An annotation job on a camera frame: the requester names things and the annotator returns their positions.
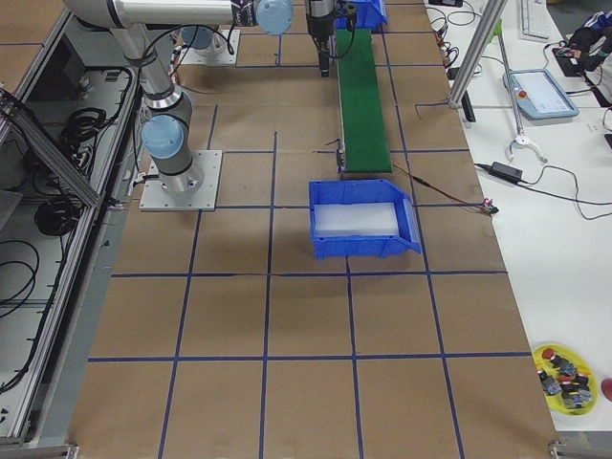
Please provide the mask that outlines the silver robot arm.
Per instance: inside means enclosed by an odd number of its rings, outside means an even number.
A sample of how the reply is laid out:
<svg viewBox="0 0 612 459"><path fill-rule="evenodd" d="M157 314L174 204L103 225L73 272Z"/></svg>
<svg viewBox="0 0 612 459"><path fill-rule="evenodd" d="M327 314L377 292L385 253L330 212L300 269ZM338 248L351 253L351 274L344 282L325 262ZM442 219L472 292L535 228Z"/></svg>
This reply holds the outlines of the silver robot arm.
<svg viewBox="0 0 612 459"><path fill-rule="evenodd" d="M187 26L181 29L181 38L189 48L203 51L212 44L213 32L204 26Z"/></svg>
<svg viewBox="0 0 612 459"><path fill-rule="evenodd" d="M107 28L126 61L140 71L145 103L152 112L142 140L162 188L174 195L200 188L205 172L187 144L190 100L172 81L146 26L212 31L221 25L257 26L269 35L282 35L294 18L292 1L67 1L65 6L77 18Z"/></svg>

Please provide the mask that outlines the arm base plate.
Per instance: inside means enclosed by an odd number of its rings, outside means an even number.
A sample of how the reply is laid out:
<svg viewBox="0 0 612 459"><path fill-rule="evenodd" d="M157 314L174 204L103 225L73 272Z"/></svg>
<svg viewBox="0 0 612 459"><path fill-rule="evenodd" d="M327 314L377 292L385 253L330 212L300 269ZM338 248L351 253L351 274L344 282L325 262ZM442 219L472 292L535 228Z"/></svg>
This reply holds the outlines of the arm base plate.
<svg viewBox="0 0 612 459"><path fill-rule="evenodd" d="M238 57L240 31L221 29L211 38L207 48L187 48L181 51L180 61L184 65L235 66Z"/></svg>
<svg viewBox="0 0 612 459"><path fill-rule="evenodd" d="M177 176L160 174L151 162L148 174L158 178L144 183L140 210L215 211L223 151L194 150L192 158L190 169Z"/></svg>

